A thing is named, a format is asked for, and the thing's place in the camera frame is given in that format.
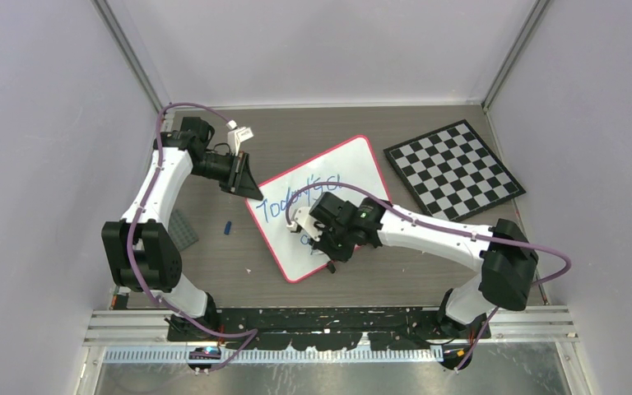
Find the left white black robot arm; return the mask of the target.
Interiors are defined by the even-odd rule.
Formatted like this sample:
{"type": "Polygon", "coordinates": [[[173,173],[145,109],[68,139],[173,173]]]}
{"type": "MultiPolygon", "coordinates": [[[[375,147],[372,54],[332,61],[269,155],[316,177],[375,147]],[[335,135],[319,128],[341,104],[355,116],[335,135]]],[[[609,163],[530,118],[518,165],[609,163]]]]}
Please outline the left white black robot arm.
{"type": "Polygon", "coordinates": [[[172,310],[199,340],[211,340],[220,327],[214,299],[184,274],[179,248],[167,226],[186,178],[215,180],[220,190],[242,198],[263,199],[239,144],[249,128],[232,128],[237,141],[221,153],[210,147],[215,129],[200,117],[182,121],[178,130],[161,132],[153,143],[151,167],[118,221],[103,225],[101,238],[116,286],[144,293],[152,303],[172,310]]]}

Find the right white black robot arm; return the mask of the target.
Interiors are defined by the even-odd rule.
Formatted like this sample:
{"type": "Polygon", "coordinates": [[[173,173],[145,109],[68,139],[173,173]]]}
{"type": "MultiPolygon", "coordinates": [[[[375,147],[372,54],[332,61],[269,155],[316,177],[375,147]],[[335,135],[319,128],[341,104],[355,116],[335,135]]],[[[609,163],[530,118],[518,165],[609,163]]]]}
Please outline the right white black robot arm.
{"type": "Polygon", "coordinates": [[[388,201],[366,197],[359,205],[325,193],[292,216],[290,231],[303,231],[312,249],[332,262],[348,261],[370,245],[414,249],[473,270],[475,276],[448,290],[435,317],[446,337],[459,337],[495,308],[523,311],[538,264],[535,250],[513,221],[466,225],[422,216],[388,201]]]}

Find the black white checkerboard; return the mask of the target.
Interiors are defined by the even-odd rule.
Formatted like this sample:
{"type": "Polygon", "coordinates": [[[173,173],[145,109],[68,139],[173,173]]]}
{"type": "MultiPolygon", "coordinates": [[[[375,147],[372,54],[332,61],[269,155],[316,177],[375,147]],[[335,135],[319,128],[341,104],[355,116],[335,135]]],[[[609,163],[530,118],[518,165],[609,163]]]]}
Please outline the black white checkerboard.
{"type": "Polygon", "coordinates": [[[466,120],[383,153],[423,213],[441,220],[463,221],[526,193],[466,120]]]}

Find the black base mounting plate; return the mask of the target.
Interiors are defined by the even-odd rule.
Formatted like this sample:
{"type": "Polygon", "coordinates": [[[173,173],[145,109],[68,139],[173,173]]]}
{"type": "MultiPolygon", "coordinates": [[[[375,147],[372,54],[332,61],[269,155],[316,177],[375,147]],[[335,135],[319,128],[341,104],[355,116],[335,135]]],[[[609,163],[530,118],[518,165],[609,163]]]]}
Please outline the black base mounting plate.
{"type": "Polygon", "coordinates": [[[445,327],[437,308],[224,308],[192,325],[173,314],[166,319],[170,342],[217,342],[235,351],[244,342],[243,332],[256,330],[250,350],[352,351],[367,341],[373,351],[424,350],[459,341],[466,346],[479,335],[485,314],[463,329],[445,327]]]}

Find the grey studded building plate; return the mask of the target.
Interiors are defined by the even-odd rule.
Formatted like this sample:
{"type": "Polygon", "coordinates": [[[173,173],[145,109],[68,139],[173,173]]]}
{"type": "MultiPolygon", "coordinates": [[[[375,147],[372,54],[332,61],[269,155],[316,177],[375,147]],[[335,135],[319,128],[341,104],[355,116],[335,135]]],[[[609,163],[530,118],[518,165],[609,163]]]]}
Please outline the grey studded building plate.
{"type": "Polygon", "coordinates": [[[188,218],[179,209],[174,209],[170,214],[168,233],[175,247],[180,252],[198,242],[196,231],[188,218]]]}

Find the pink framed whiteboard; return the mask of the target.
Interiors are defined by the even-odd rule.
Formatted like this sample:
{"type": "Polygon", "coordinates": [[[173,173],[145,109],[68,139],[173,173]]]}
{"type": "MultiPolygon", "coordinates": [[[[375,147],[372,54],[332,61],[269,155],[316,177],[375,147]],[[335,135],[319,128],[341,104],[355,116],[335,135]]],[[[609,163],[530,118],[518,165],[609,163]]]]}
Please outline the pink framed whiteboard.
{"type": "Polygon", "coordinates": [[[284,279],[296,283],[325,268],[328,257],[311,250],[305,232],[287,229],[286,211],[310,207],[325,192],[359,205],[363,194],[339,184],[349,184],[390,200],[374,149],[363,135],[352,137],[261,183],[263,199],[245,204],[284,279]]]}

